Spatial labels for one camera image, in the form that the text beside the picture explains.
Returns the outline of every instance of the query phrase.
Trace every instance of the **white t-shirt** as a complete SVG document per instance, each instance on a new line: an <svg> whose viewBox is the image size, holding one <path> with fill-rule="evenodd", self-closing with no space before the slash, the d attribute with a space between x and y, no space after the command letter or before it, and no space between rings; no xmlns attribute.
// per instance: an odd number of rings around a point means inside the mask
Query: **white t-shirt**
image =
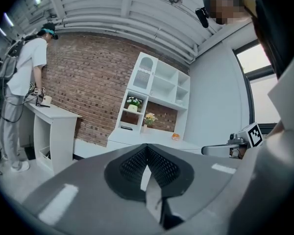
<svg viewBox="0 0 294 235"><path fill-rule="evenodd" d="M46 51L47 42L42 38L33 39L23 46L16 64L18 71L7 83L12 94L25 96L28 93L33 68L47 64Z"/></svg>

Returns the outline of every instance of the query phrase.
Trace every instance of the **gray pants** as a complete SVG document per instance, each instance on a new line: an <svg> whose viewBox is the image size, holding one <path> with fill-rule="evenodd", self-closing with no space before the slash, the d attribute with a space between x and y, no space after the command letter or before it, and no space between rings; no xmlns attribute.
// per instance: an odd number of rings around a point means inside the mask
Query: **gray pants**
<svg viewBox="0 0 294 235"><path fill-rule="evenodd" d="M3 154L8 157L13 168L20 168L20 160L17 156L19 139L19 123L17 120L20 118L23 110L23 105L16 106L13 104L21 104L23 99L23 96L12 94L9 87L6 86L5 99L3 99L1 104L0 143Z"/></svg>

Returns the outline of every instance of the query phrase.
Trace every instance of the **ceiling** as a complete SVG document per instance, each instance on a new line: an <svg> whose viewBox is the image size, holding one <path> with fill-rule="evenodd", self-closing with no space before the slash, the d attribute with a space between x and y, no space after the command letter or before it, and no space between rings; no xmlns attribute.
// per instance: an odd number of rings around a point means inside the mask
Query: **ceiling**
<svg viewBox="0 0 294 235"><path fill-rule="evenodd" d="M202 0L17 0L7 12L15 24L1 25L11 38L57 23L57 32L90 31L118 35L155 48L183 64L190 64L216 39L233 31L209 20L205 29L195 9Z"/></svg>

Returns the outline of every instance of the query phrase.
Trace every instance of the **window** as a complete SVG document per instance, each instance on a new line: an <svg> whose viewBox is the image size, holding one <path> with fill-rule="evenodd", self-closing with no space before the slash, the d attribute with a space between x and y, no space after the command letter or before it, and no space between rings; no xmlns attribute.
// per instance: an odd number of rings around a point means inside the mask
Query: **window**
<svg viewBox="0 0 294 235"><path fill-rule="evenodd" d="M250 123L277 123L280 116L268 97L268 92L276 85L277 78L263 47L256 40L235 50L234 54L245 74L251 112Z"/></svg>

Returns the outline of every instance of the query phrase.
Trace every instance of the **potted plant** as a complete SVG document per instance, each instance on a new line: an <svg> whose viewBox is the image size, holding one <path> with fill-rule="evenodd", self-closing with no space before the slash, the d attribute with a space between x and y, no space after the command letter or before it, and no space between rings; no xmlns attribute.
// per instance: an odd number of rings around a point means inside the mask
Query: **potted plant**
<svg viewBox="0 0 294 235"><path fill-rule="evenodd" d="M128 110L132 112L137 112L138 107L142 105L142 100L139 98L135 98L133 96L129 96L127 102L129 103Z"/></svg>
<svg viewBox="0 0 294 235"><path fill-rule="evenodd" d="M145 121L145 124L144 124L144 129L143 129L143 132L146 132L147 131L147 127L148 126L151 126L152 123L155 122L155 120L157 120L157 118L155 117L155 114L154 113L147 113L146 116L144 117L144 121Z"/></svg>

